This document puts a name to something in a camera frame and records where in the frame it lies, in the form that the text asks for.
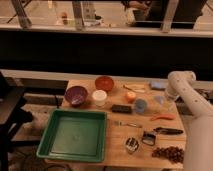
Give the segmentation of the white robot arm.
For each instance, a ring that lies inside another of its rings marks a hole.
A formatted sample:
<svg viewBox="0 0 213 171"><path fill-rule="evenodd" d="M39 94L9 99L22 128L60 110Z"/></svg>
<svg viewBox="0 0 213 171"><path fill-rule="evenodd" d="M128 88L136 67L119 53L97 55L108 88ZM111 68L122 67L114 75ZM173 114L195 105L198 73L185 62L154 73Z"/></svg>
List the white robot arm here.
<svg viewBox="0 0 213 171"><path fill-rule="evenodd" d="M194 90L193 71L168 74L165 96L172 101L181 97L194 116L189 124L184 153L184 171L213 171L213 105Z"/></svg>

